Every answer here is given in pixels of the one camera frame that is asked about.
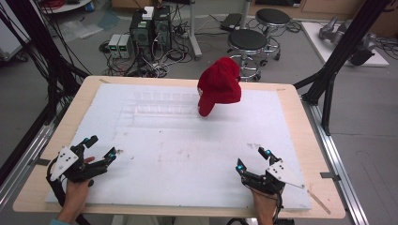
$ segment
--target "gray floor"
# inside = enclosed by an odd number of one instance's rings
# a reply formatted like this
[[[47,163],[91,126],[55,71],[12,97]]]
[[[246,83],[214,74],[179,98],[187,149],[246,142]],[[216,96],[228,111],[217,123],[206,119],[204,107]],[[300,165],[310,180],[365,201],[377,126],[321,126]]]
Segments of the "gray floor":
[[[81,20],[84,25],[109,16],[98,8],[94,13],[75,10],[59,16],[60,22]],[[210,17],[197,20],[197,27]],[[124,34],[130,21],[114,20],[104,31],[88,39],[68,42],[83,64],[93,74],[106,69],[106,60],[98,46],[112,34]],[[219,32],[216,22],[207,22],[202,32]],[[227,55],[227,35],[197,36],[203,57],[187,64],[170,67],[167,78],[198,79],[216,59]],[[322,62],[309,39],[301,31],[285,32],[278,40],[283,45],[280,61],[269,60],[262,67],[262,83],[296,83],[314,73]],[[337,76],[330,118],[330,132],[370,224],[398,224],[398,62],[378,51],[388,67],[343,67]],[[298,90],[304,94],[308,87]],[[47,102],[46,82],[31,61],[10,62],[0,67],[0,149],[3,164],[32,125]],[[19,188],[0,212],[0,224],[46,224],[55,214],[27,214],[12,210]],[[110,224],[111,216],[88,215],[93,224]],[[227,218],[213,218],[214,225]],[[296,219],[296,224],[352,224],[344,219]]]

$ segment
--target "table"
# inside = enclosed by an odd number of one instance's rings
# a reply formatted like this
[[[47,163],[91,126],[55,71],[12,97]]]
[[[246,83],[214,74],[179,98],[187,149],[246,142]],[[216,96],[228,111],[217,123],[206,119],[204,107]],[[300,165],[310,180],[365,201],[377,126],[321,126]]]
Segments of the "table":
[[[96,91],[102,83],[127,83],[140,85],[191,86],[196,80],[148,79],[91,76],[85,79],[75,99],[69,106],[64,118],[49,141],[41,158],[53,159],[62,145],[69,144],[80,125],[85,112]],[[309,211],[282,211],[281,218],[343,218],[345,211],[331,179],[323,179],[320,175],[327,172],[328,167],[322,157],[310,122],[301,105],[298,93],[293,85],[276,83],[242,82],[243,89],[268,90],[277,92],[286,123],[290,130],[292,142],[297,150],[297,157],[311,199],[312,209]],[[58,212],[57,203],[45,202],[50,186],[45,180],[47,167],[36,166],[13,208],[17,212]],[[252,218],[254,211],[239,208],[204,208],[204,207],[165,207],[137,205],[106,205],[88,204],[86,213],[94,214],[139,214],[168,216],[207,216],[207,217],[240,217]]]

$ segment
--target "red hat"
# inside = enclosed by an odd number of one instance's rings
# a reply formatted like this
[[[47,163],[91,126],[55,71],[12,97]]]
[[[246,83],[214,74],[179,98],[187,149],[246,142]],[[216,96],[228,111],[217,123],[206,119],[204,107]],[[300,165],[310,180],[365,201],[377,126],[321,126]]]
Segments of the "red hat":
[[[211,65],[199,79],[202,90],[199,99],[199,114],[208,116],[216,103],[228,104],[240,101],[240,70],[237,63],[223,57]]]

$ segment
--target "red object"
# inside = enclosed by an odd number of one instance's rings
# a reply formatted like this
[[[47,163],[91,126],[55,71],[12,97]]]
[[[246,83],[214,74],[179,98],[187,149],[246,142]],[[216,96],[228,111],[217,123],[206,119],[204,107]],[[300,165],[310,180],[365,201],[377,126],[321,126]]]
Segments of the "red object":
[[[223,57],[211,65],[199,79],[202,91],[199,99],[199,114],[208,116],[216,103],[229,104],[240,101],[240,70],[237,63]]]

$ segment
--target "stool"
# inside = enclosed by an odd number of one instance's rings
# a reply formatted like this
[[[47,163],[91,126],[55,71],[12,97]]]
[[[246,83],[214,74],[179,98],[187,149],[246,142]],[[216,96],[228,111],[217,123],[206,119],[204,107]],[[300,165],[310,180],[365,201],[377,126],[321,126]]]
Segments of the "stool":
[[[258,21],[258,23],[266,27],[266,30],[263,32],[263,34],[267,39],[267,47],[264,50],[267,55],[266,58],[260,62],[261,66],[265,66],[268,61],[269,53],[278,51],[274,57],[275,60],[279,60],[281,56],[281,44],[274,37],[269,35],[271,29],[285,27],[290,22],[290,17],[278,9],[263,8],[255,13],[255,19]],[[271,45],[271,40],[275,41],[277,45]]]
[[[260,80],[261,71],[258,64],[251,58],[251,55],[262,53],[267,46],[267,39],[261,33],[253,30],[236,30],[228,36],[228,45],[231,51],[237,51],[240,54],[232,55],[230,58],[240,57],[240,79],[247,81],[253,78],[255,81]],[[248,67],[248,60],[254,63],[254,67]],[[246,74],[246,71],[254,71],[253,74]]]

